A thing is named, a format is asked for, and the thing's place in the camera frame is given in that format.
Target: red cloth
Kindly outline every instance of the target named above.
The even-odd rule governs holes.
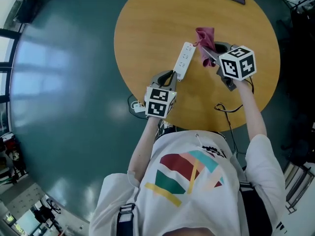
[[[203,46],[210,48],[216,52],[215,47],[215,29],[213,27],[198,27],[196,28],[197,33],[197,42],[194,46],[198,46],[201,53],[201,61],[204,67],[206,66],[215,66],[211,63],[208,56],[205,54],[205,51],[202,49]]]

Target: wooden tabletop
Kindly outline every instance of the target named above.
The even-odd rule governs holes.
[[[185,41],[196,41],[196,27],[214,27],[215,41],[245,45],[254,50],[253,76],[260,110],[272,97],[279,77],[280,54],[273,28],[253,0],[241,5],[231,0],[128,0],[115,29],[115,56],[120,73],[135,97],[143,102],[152,77],[172,70]],[[177,83],[177,101],[167,121],[185,129],[228,130],[227,109],[241,105],[237,90],[230,92],[216,75],[204,68],[196,49],[187,73]],[[243,125],[244,109],[229,114],[233,128]]]

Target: black strap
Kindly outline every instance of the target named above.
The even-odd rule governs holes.
[[[248,182],[240,182],[250,236],[270,236],[272,225],[264,202]]]
[[[122,206],[117,217],[117,236],[133,236],[133,209],[134,203],[129,203]]]

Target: person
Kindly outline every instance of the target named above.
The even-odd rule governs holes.
[[[244,208],[247,198],[240,195],[242,178],[254,186],[275,229],[285,208],[284,175],[251,89],[244,81],[234,83],[250,138],[245,171],[222,135],[189,130],[155,141],[159,119],[149,117],[127,174],[112,174],[104,180],[90,236],[126,235],[118,232],[126,204],[134,204],[133,226],[127,235],[250,235],[252,216]],[[252,226],[255,235],[262,235],[267,226],[260,223],[264,222],[258,221],[259,228]]]

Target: teal floor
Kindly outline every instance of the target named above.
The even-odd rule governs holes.
[[[114,30],[127,0],[50,0],[19,43],[11,82],[12,128],[34,180],[67,210],[90,221],[104,177],[126,172],[146,121],[128,112],[130,91],[114,55]],[[289,10],[255,0],[270,19]],[[281,83],[263,111],[275,154],[291,112]],[[246,151],[245,126],[235,129]]]

